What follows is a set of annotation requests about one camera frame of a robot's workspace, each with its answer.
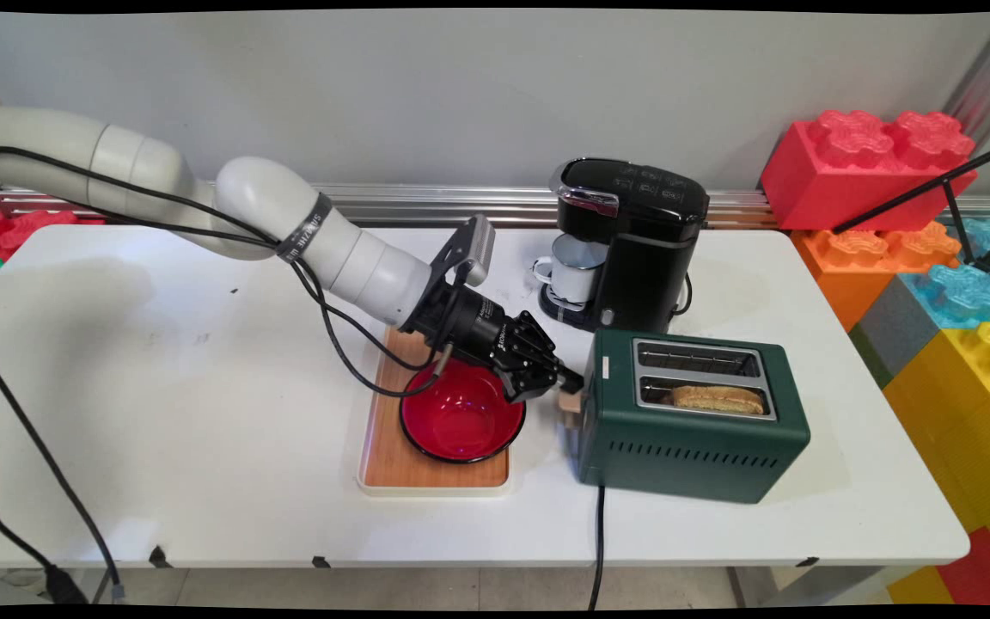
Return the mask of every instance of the wooden tray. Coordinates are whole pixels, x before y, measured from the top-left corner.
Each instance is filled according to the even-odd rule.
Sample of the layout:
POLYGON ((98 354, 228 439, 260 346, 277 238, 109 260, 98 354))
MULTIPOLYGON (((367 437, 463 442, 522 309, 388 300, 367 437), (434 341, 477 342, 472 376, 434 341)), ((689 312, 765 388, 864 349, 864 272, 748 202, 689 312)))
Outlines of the wooden tray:
MULTIPOLYGON (((389 328, 385 345, 409 364, 421 364, 430 349, 421 334, 389 328)), ((376 384, 402 391, 415 372, 381 356, 376 384)), ((400 399, 374 393, 357 483, 373 496, 495 496, 510 490, 510 447, 478 463, 444 463, 425 456, 400 427, 400 399)))

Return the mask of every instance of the wooden cutting board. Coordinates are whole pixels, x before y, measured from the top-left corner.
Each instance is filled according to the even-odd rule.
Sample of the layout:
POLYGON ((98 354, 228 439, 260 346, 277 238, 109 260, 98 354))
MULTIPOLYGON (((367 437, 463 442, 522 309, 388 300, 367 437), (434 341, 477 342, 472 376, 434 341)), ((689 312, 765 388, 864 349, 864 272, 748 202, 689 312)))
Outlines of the wooden cutting board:
MULTIPOLYGON (((430 353, 422 334, 389 328, 385 345, 408 364, 421 364, 430 353)), ((402 391, 416 372, 382 355, 376 384, 402 391)), ((365 439, 364 483, 390 488, 496 488, 510 475, 510 447, 478 463, 444 463, 421 451, 400 427, 400 399, 375 393, 365 439)))

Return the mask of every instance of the metal rail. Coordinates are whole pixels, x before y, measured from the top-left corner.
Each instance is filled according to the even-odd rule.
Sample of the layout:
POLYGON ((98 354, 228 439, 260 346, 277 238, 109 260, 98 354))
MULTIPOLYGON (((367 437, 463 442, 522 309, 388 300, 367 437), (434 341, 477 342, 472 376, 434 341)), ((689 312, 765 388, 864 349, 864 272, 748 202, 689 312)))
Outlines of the metal rail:
MULTIPOLYGON (((450 228, 483 214, 499 228, 552 228, 557 223, 557 200, 545 187, 447 187, 447 185, 331 185, 315 184, 331 196, 351 222, 364 227, 450 228)), ((762 192, 708 192, 708 227, 732 230, 778 228, 762 192)), ((958 197, 962 217, 990 218, 990 196, 958 197)), ((19 187, 0 187, 0 211, 22 215, 31 211, 91 211, 63 200, 19 187)), ((951 223, 946 209, 939 222, 951 223)))

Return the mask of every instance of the mug handle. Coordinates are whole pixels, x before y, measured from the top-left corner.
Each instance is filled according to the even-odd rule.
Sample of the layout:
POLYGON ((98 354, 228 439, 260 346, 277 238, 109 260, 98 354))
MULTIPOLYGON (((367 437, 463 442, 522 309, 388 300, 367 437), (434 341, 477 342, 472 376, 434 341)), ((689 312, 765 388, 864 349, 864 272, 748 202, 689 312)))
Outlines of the mug handle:
POLYGON ((546 285, 552 285, 553 284, 553 275, 551 275, 551 274, 549 274, 549 275, 539 274, 537 272, 537 266, 538 266, 538 264, 553 264, 553 257, 551 257, 551 255, 543 255, 542 257, 540 257, 537 260, 535 260, 534 261, 534 265, 529 268, 530 273, 534 274, 534 277, 537 278, 538 281, 543 282, 543 283, 546 283, 546 285))

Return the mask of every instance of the floor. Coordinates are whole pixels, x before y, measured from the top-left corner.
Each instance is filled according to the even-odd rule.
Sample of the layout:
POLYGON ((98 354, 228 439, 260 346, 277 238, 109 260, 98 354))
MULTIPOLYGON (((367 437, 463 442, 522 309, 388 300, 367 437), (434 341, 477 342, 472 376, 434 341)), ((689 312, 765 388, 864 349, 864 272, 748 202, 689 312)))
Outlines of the floor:
MULTIPOLYGON (((130 604, 369 610, 580 610, 593 568, 125 569, 130 604)), ((109 604, 109 592, 103 603, 109 604)), ((877 599, 874 604, 887 604, 877 599)), ((735 608, 725 568, 610 567, 598 609, 735 608)))

